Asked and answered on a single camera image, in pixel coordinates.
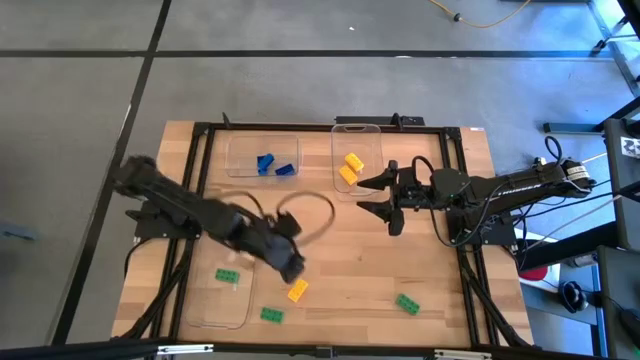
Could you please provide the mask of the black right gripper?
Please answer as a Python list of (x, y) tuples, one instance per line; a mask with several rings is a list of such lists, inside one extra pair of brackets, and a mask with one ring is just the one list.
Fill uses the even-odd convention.
[(418, 211), (432, 205), (430, 188), (415, 178), (413, 167), (400, 168), (396, 160), (390, 160), (380, 175), (359, 180), (357, 186), (372, 190), (389, 187), (389, 201), (359, 201), (356, 205), (387, 223), (391, 236), (399, 236), (404, 228), (404, 209)]

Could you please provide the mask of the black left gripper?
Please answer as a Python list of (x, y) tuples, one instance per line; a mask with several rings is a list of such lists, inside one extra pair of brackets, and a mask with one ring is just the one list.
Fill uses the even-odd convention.
[(232, 232), (233, 248), (261, 259), (277, 270), (282, 280), (291, 284), (296, 274), (305, 269), (305, 258), (294, 239), (281, 236), (274, 229), (276, 219), (254, 218), (244, 222)]

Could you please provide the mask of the clear plastic bin with label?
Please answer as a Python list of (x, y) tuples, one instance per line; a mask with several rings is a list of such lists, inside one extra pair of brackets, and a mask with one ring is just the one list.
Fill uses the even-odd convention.
[[(257, 157), (267, 153), (274, 156), (274, 161), (268, 168), (268, 173), (260, 176), (257, 170)], [(230, 177), (267, 177), (277, 176), (275, 174), (277, 168), (291, 163), (296, 168), (297, 174), (299, 157), (300, 143), (295, 135), (233, 136), (227, 146), (225, 169)]]

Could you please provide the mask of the black headphones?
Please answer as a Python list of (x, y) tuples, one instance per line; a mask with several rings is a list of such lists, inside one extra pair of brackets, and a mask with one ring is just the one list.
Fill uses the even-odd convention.
[(558, 295), (561, 304), (570, 313), (583, 311), (589, 306), (586, 293), (575, 281), (560, 283), (558, 287)]

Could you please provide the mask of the black desk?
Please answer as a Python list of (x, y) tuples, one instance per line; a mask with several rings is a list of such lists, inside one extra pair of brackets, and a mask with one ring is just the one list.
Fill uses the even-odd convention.
[(620, 138), (629, 134), (626, 123), (607, 119), (604, 141), (611, 178), (611, 189), (619, 198), (614, 202), (619, 247), (640, 252), (640, 159), (621, 154)]

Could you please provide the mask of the dark grey desk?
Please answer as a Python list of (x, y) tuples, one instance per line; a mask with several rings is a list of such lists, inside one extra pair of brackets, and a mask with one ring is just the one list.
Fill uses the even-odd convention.
[(640, 360), (640, 253), (597, 250), (607, 354)]

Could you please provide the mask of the silver metal bracket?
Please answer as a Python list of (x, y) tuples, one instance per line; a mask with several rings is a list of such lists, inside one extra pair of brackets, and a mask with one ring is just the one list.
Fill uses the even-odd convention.
[(175, 356), (183, 354), (200, 354), (214, 351), (213, 344), (161, 345), (157, 348), (157, 356)]
[(491, 353), (452, 350), (452, 349), (435, 349), (433, 360), (493, 360)]

